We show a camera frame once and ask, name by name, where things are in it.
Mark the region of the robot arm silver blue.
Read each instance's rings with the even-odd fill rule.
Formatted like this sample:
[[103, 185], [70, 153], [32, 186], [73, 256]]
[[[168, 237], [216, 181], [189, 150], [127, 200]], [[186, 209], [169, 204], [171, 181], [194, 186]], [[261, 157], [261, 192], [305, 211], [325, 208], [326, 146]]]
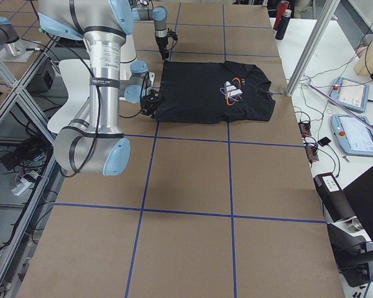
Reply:
[[135, 4], [132, 8], [134, 20], [152, 20], [154, 23], [155, 41], [163, 60], [169, 58], [168, 40], [177, 40], [177, 34], [167, 27], [167, 9], [164, 6], [143, 8], [142, 4]]
[[119, 100], [140, 104], [139, 112], [153, 116], [165, 98], [152, 89], [143, 61], [130, 65], [131, 77], [121, 79], [121, 48], [137, 20], [154, 23], [155, 40], [168, 58], [167, 10], [135, 1], [40, 1], [39, 22], [49, 34], [84, 41], [90, 60], [90, 95], [75, 118], [55, 139], [53, 153], [70, 176], [78, 173], [121, 174], [129, 161], [131, 144], [119, 124]]

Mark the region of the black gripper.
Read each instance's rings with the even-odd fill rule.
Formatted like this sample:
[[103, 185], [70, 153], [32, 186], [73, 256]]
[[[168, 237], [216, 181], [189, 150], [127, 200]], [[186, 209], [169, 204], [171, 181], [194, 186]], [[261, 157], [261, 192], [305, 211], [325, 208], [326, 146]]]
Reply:
[[165, 96], [160, 95], [156, 90], [150, 90], [149, 93], [140, 100], [140, 113], [142, 115], [155, 117], [155, 111], [165, 102]]
[[155, 41], [157, 43], [157, 46], [159, 48], [159, 52], [161, 54], [162, 60], [166, 61], [169, 59], [170, 52], [168, 50], [168, 34], [164, 37], [155, 37]]

